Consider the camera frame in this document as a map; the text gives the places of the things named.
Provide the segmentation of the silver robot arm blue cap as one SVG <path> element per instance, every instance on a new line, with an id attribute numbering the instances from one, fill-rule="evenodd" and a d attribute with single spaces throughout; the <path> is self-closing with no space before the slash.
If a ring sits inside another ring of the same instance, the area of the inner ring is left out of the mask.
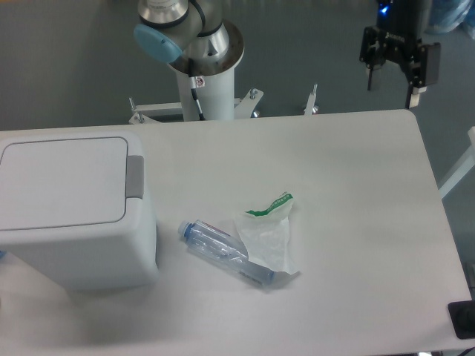
<path id="1" fill-rule="evenodd" d="M 425 44 L 431 1 L 378 1 L 376 24 L 364 29 L 360 62 L 375 90 L 382 66 L 398 65 L 408 83 L 406 108 L 419 103 L 437 83 L 442 47 Z M 134 38 L 150 57 L 187 77 L 212 76 L 237 64 L 243 55 L 240 32 L 223 18 L 221 1 L 139 1 Z"/>

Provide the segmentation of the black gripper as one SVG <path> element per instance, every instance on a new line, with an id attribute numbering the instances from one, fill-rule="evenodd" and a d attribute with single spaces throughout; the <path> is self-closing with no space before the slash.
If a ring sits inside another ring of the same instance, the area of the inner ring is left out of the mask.
<path id="1" fill-rule="evenodd" d="M 368 69 L 368 90 L 381 87 L 382 66 L 398 65 L 407 79 L 406 108 L 415 108 L 428 85 L 439 80 L 442 46 L 425 44 L 432 1 L 378 1 L 376 24 L 364 29 L 360 62 Z"/>

